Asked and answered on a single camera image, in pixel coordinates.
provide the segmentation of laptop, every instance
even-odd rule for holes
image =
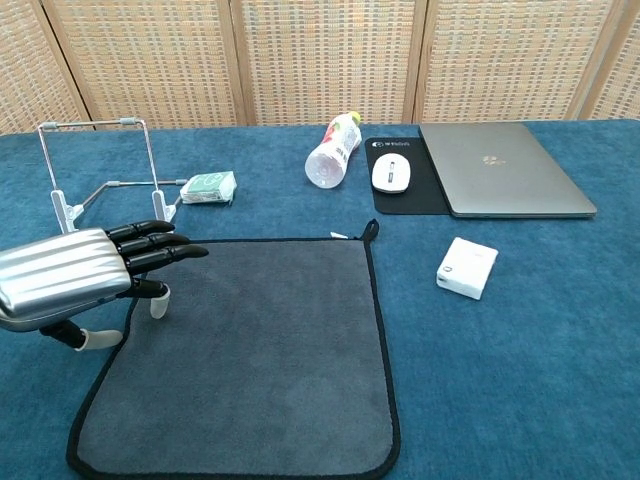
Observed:
[[[420,134],[454,216],[583,218],[597,212],[523,123],[423,123]]]

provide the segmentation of white mouse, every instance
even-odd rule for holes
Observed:
[[[402,193],[409,186],[411,165],[409,160],[397,153],[382,155],[373,165],[371,183],[373,188],[384,193]]]

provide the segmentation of wire stand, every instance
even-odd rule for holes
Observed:
[[[153,175],[153,181],[149,182],[127,182],[120,180],[109,180],[103,183],[95,192],[93,192],[87,199],[78,205],[68,205],[64,192],[58,186],[58,182],[56,181],[56,177],[53,173],[53,167],[51,165],[51,157],[49,156],[49,149],[47,148],[47,144],[45,142],[45,131],[53,131],[59,130],[61,128],[73,128],[73,127],[95,127],[101,125],[122,125],[122,126],[136,126],[141,125],[145,142],[147,144],[147,154],[149,156],[149,164],[151,165],[151,174]],[[164,220],[166,222],[171,222],[173,217],[176,214],[176,210],[180,203],[180,196],[172,205],[167,205],[164,192],[160,190],[160,185],[184,185],[187,183],[186,179],[177,179],[177,180],[158,180],[156,175],[156,166],[153,160],[153,153],[151,151],[151,140],[149,138],[149,130],[147,129],[147,124],[144,120],[136,117],[125,117],[120,118],[118,120],[103,120],[103,121],[94,121],[94,122],[70,122],[70,123],[58,123],[58,122],[44,122],[38,126],[38,135],[40,137],[40,143],[42,144],[42,150],[44,152],[44,158],[47,162],[47,168],[49,169],[49,175],[51,176],[51,182],[53,183],[53,190],[51,191],[51,201],[53,202],[53,208],[56,212],[56,217],[58,218],[58,223],[60,224],[60,228],[62,233],[70,233],[78,230],[75,226],[75,220],[78,219],[85,211],[85,209],[89,206],[91,202],[93,202],[98,195],[100,195],[104,190],[111,187],[129,187],[129,186],[139,186],[139,185],[153,185],[155,187],[154,191],[151,194],[151,200],[153,202],[153,209],[155,211],[156,220]]]

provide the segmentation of blue tabletop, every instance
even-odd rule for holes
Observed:
[[[153,130],[165,179],[233,170],[232,206],[181,205],[194,239],[359,235],[372,245],[400,429],[389,478],[640,478],[640,122],[529,128],[598,207],[590,220],[472,220],[378,213],[364,148],[343,183],[314,187],[304,161],[324,126]],[[363,137],[419,136],[363,125]],[[141,132],[48,136],[70,204],[107,180],[149,180]],[[35,134],[0,137],[0,250],[60,232]],[[163,189],[168,202],[176,187]],[[111,189],[77,226],[153,218],[151,187]],[[499,251],[482,300],[435,284],[454,237]],[[128,302],[75,318],[122,329]],[[0,477],[76,478],[73,418],[109,351],[77,353],[0,331]]]

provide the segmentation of charger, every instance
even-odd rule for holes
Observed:
[[[480,300],[498,251],[455,237],[436,274],[439,287]]]

